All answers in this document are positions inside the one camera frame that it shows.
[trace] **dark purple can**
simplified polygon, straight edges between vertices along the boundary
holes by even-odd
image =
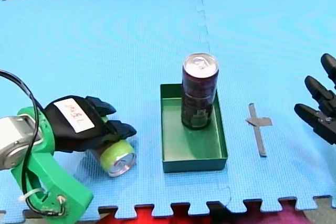
[[[202,129],[211,121],[218,62],[205,53],[192,54],[185,59],[182,72],[182,123],[191,129]]]

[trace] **green tray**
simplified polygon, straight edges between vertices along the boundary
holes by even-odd
[[[162,84],[161,129],[165,173],[224,168],[227,150],[217,93],[210,125],[190,130],[181,121],[181,84]]]

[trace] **gray tape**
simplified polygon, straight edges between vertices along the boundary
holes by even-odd
[[[259,151],[259,155],[266,157],[266,151],[264,147],[264,143],[262,142],[260,127],[262,126],[271,126],[272,121],[270,118],[258,118],[256,113],[256,108],[254,103],[250,103],[248,106],[250,111],[250,118],[246,119],[246,121],[253,126],[254,135],[257,141],[257,147]]]

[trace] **puzzle mat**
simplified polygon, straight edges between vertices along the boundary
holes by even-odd
[[[89,153],[56,153],[61,166],[94,193],[81,220],[99,219],[99,207],[154,205],[154,216],[172,214],[172,203],[190,203],[207,214],[219,201],[233,212],[244,200],[262,200],[262,211],[281,210],[296,198],[300,210],[313,197],[334,196],[336,152],[294,113],[295,103],[316,104],[305,89],[310,74],[333,87],[320,66],[336,55],[336,0],[11,0],[0,2],[1,68],[19,75],[46,105],[68,94],[113,104],[113,118],[133,125],[138,163],[109,178]],[[220,64],[218,95],[228,148],[224,170],[164,174],[161,163],[160,84],[181,82],[181,64],[193,52]],[[6,80],[1,116],[29,100]],[[267,152],[258,155],[248,104],[258,116]],[[0,172],[3,223],[24,220],[25,204],[9,171]]]

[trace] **black glove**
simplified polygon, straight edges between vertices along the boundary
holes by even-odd
[[[336,59],[329,54],[324,54],[321,57],[321,63],[329,79],[336,84]],[[306,77],[305,84],[313,99],[318,102],[320,110],[314,110],[304,104],[296,104],[295,112],[313,128],[316,134],[330,144],[336,143],[336,95],[311,76]]]
[[[98,98],[75,95],[57,99],[44,109],[54,133],[55,150],[61,152],[97,149],[106,142],[135,135],[132,126],[105,118],[115,112],[112,105]]]

